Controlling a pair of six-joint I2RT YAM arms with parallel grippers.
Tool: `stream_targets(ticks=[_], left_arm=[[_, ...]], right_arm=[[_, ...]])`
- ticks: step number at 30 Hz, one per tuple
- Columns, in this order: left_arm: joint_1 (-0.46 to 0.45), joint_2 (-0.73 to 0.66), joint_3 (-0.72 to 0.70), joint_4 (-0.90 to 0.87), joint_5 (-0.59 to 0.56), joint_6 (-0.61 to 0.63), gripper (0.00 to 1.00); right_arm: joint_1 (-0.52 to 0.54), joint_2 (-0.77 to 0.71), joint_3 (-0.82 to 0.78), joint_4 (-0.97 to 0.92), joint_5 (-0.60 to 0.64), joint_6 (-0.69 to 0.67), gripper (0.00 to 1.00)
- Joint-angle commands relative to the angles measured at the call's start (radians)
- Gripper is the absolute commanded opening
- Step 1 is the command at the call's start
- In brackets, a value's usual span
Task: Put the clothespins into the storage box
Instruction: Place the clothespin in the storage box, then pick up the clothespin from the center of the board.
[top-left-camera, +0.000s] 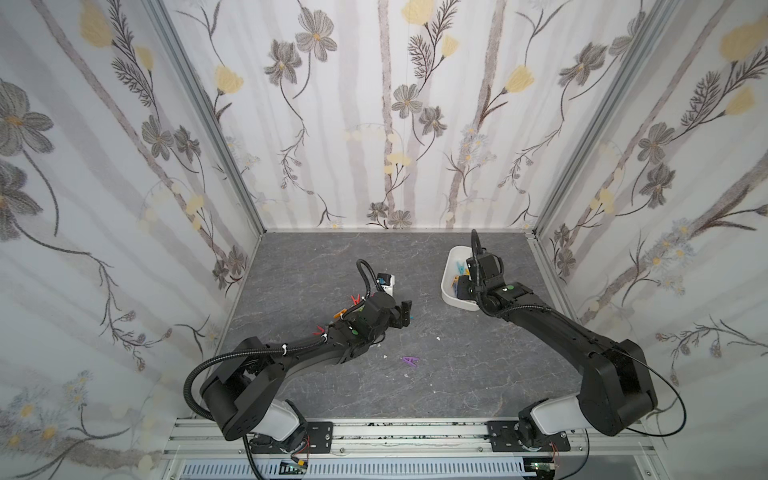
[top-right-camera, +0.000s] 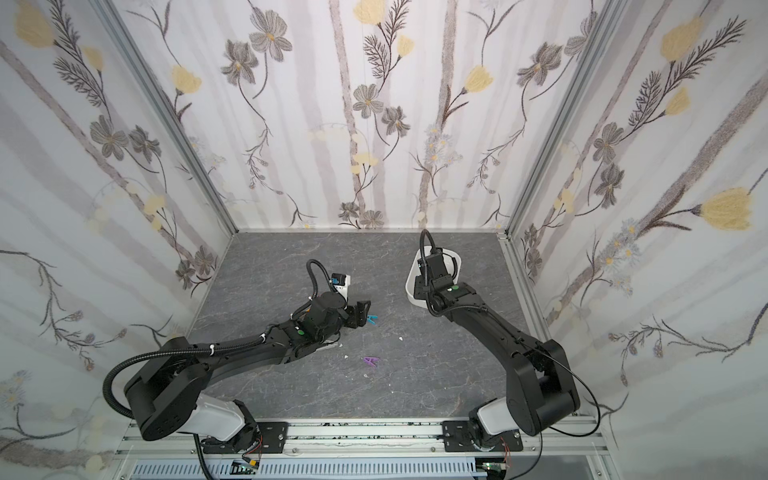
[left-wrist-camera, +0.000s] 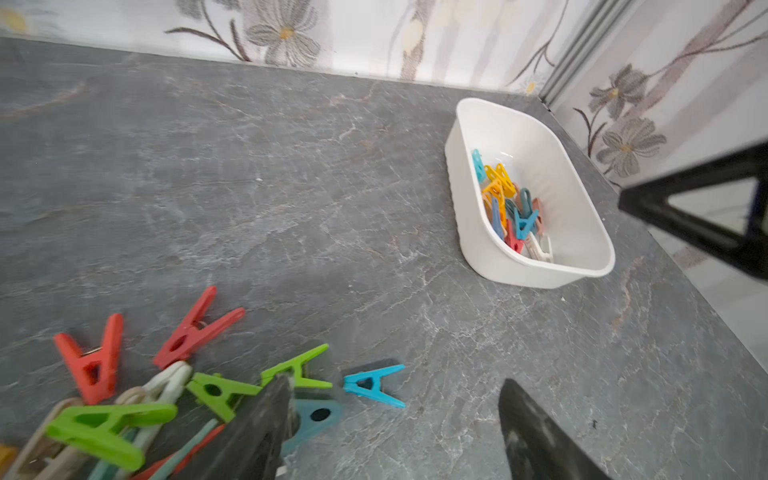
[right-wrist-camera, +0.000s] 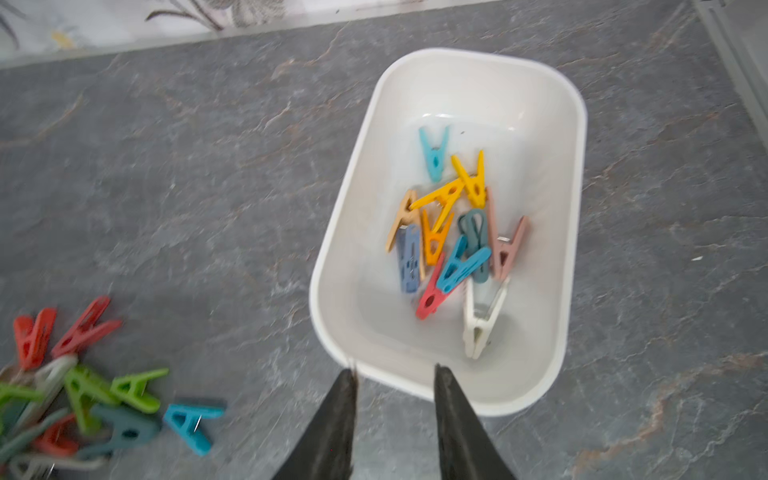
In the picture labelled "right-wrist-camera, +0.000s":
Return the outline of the tan clothespin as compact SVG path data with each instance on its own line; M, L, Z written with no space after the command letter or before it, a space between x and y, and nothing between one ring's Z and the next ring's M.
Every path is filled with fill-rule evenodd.
M417 210L412 210L411 205L418 199L415 190L409 189L406 191L402 198L398 209L395 214L392 227L390 228L385 249L390 252L395 244L396 235L399 229L403 226L409 226L419 223L419 213Z

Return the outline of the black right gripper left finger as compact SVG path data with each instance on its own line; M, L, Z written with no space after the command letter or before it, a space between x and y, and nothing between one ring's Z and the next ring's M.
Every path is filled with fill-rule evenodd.
M274 480L351 477L358 386L353 370L339 373Z

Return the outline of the blue grey clothespin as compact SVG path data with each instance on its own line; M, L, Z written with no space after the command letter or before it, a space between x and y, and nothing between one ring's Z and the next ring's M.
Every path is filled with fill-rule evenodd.
M416 293L421 283L421 229L402 226L396 234L400 286L403 293Z

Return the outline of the yellow clothespin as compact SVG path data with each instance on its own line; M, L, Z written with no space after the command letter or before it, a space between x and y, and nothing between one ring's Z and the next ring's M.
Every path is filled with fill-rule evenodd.
M457 173L458 178L464 183L470 204L473 208L479 209L485 207L487 199L484 160L484 151L480 150L478 152L476 174L472 176L467 172L457 155L451 156L451 164Z
M418 210L429 203L439 203L442 206L442 210L434 224L434 227L439 230L451 213L454 204L460 198L464 188L465 182L462 179L453 180L446 185L434 190L433 192L430 192L429 194L419 198L415 202L412 202L409 205L409 210Z

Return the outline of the turquoise clothespin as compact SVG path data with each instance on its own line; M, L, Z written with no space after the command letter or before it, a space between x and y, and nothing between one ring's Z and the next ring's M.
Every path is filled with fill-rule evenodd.
M450 127L446 126L443 130L440 142L434 146L429 140L428 132L425 127L419 129L419 140L424 155L426 169L430 180L433 183L440 182L445 169L445 156L450 137Z

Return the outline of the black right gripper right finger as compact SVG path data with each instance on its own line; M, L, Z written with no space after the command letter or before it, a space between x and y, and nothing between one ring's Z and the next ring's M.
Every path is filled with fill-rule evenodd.
M442 479L515 479L453 372L435 366L434 402Z

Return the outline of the pink red clothespin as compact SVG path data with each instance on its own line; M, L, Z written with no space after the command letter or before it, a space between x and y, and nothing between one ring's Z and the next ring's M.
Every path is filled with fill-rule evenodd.
M425 320L427 317L434 314L447 298L447 295L437 287L437 281L442 272L444 262L445 253L441 253L416 309L416 316L419 320Z

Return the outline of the orange clothespin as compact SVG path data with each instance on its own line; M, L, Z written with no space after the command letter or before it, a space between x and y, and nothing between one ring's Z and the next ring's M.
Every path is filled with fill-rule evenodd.
M451 212L442 222L435 221L434 223L430 222L426 208L421 209L420 213L426 264L434 266L443 251L454 213Z

